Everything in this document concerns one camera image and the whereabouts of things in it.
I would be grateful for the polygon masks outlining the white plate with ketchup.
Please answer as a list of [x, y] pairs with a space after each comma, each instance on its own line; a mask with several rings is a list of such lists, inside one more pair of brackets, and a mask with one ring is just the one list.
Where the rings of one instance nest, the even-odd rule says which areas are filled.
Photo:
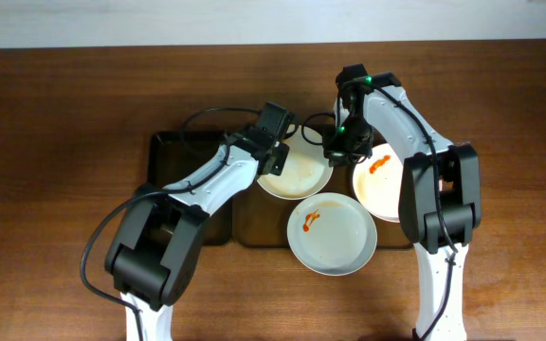
[[333, 168], [323, 154], [321, 134], [299, 125], [284, 140], [289, 147], [281, 175], [263, 175], [257, 183], [267, 193], [284, 199], [299, 200], [320, 192], [329, 182]]

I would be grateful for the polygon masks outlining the white plate front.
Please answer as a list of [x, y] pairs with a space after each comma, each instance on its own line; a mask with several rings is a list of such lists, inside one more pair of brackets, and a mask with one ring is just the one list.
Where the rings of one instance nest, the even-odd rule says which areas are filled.
[[355, 199], [333, 192], [301, 201], [289, 215], [286, 236], [302, 265], [332, 277], [364, 267], [378, 244], [370, 212]]

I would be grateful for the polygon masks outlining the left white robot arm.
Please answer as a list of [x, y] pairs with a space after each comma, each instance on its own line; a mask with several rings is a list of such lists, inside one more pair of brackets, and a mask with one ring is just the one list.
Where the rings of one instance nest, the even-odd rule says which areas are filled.
[[207, 220], [260, 176], [281, 174], [294, 118], [268, 102], [256, 123], [224, 135], [203, 166], [162, 188], [145, 184], [118, 208], [104, 268], [126, 308], [127, 339], [171, 339], [173, 305], [191, 282]]

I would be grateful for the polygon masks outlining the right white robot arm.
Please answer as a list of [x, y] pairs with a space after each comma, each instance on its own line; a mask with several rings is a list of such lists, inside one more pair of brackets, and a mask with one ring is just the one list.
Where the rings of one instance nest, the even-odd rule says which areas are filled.
[[336, 87], [335, 125], [323, 133], [330, 165], [354, 166], [371, 156], [375, 134], [402, 165], [398, 217], [419, 274], [413, 339], [464, 340], [464, 263], [482, 220], [477, 152], [437, 133], [392, 73], [371, 76], [363, 65], [350, 65]]

